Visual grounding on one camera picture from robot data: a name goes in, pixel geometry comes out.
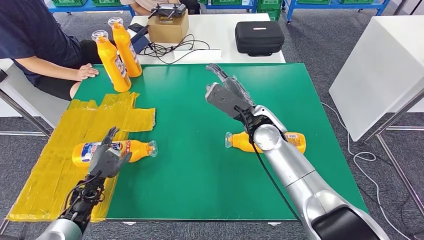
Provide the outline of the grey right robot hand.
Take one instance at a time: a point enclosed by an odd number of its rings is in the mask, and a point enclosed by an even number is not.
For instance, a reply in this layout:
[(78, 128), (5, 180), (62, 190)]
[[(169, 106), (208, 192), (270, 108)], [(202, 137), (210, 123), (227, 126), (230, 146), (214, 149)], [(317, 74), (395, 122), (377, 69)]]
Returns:
[(209, 63), (205, 68), (218, 76), (225, 89), (245, 100), (250, 106), (254, 105), (250, 94), (246, 91), (246, 89), (235, 76), (230, 77), (223, 71), (220, 66), (215, 63)]

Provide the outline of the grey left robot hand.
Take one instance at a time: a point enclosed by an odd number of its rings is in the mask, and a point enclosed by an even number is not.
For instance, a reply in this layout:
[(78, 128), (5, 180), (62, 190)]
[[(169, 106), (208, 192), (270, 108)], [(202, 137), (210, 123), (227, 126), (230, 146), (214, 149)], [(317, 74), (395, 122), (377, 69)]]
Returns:
[(130, 151), (121, 152), (113, 148), (113, 138), (118, 131), (116, 126), (109, 129), (100, 146), (94, 151), (88, 167), (88, 176), (113, 178), (119, 173), (122, 165), (129, 162), (132, 157)]

